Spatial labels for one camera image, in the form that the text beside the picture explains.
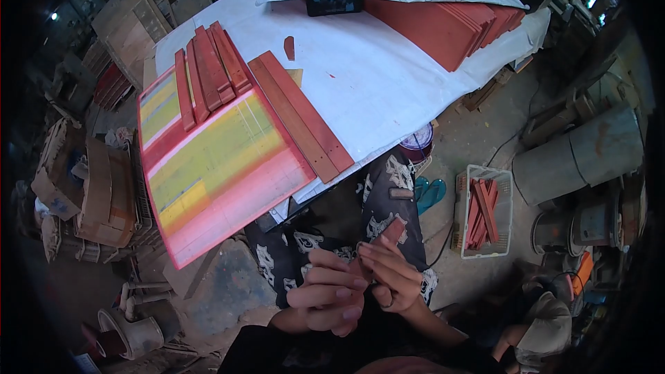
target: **white pipe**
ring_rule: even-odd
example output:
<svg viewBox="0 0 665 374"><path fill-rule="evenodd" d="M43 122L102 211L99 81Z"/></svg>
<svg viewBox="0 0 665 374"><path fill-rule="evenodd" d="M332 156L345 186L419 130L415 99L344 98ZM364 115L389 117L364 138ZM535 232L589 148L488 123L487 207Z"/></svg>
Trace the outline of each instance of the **white pipe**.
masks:
<svg viewBox="0 0 665 374"><path fill-rule="evenodd" d="M145 296L132 296L127 299L125 309L125 319L129 322L134 320L134 309L136 305L143 303L157 302L158 300L171 299L173 297L173 290L167 292L157 293L154 295L145 295Z"/></svg>
<svg viewBox="0 0 665 374"><path fill-rule="evenodd" d="M120 308L121 311L124 311L127 309L127 299L129 298L129 291L133 289L140 289L142 287L145 287L146 289L148 288L164 288L168 287L169 289L171 288L171 285L168 282L125 282L122 285L122 293L121 293L121 303L118 305L118 308Z"/></svg>

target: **workbench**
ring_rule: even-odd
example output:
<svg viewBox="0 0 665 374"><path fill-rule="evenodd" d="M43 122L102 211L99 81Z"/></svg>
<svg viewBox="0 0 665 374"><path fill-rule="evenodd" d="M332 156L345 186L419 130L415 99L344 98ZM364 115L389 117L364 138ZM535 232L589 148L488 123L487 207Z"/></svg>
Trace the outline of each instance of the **workbench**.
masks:
<svg viewBox="0 0 665 374"><path fill-rule="evenodd" d="M536 52L549 23L549 10L527 15L447 72L420 48L368 13L311 18L303 0L269 2L218 0L156 44L156 71L174 64L174 54L198 26L219 21L247 62L270 50L284 68L302 68L302 90L355 164L323 184L319 178L293 195L298 204L359 170L404 137L425 126L464 94L483 87L506 63ZM295 38L295 61L284 39ZM271 210L276 222L285 219Z"/></svg>

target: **white plastic crate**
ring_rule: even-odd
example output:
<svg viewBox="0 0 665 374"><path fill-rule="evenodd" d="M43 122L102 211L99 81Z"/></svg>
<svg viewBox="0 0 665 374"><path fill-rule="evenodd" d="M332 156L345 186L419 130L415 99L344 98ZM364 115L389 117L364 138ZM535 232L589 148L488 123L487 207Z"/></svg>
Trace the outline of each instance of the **white plastic crate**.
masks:
<svg viewBox="0 0 665 374"><path fill-rule="evenodd" d="M494 209L499 241L486 242L480 250L465 250L469 223L469 179L494 179L497 181L499 198ZM455 179L455 217L451 249L459 252L462 259L499 257L508 254L513 231L513 173L510 170L492 169L475 164L466 167Z"/></svg>

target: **hand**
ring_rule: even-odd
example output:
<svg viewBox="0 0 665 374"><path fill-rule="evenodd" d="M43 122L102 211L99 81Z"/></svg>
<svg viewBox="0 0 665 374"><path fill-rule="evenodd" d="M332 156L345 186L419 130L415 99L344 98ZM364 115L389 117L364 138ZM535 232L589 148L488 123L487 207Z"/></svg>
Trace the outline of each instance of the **hand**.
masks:
<svg viewBox="0 0 665 374"><path fill-rule="evenodd" d="M289 290L287 302L297 309L307 328L347 336L361 317L367 281L350 273L348 264L333 252L315 248L309 261L314 267L302 286Z"/></svg>
<svg viewBox="0 0 665 374"><path fill-rule="evenodd" d="M418 301L423 302L420 295L422 274L385 236L379 236L375 244L363 242L358 253L362 264L372 270L379 283L372 294L384 311L402 314Z"/></svg>

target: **ring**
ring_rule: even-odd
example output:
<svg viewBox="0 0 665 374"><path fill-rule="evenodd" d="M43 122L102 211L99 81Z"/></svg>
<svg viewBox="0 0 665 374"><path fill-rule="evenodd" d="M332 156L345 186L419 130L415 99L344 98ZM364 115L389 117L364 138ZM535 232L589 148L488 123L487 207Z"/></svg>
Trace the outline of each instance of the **ring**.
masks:
<svg viewBox="0 0 665 374"><path fill-rule="evenodd" d="M395 303L395 296L390 295L390 303L387 304L386 306L383 306L382 304L379 303L379 306L381 307L381 309L387 309L390 306L392 306L394 303Z"/></svg>

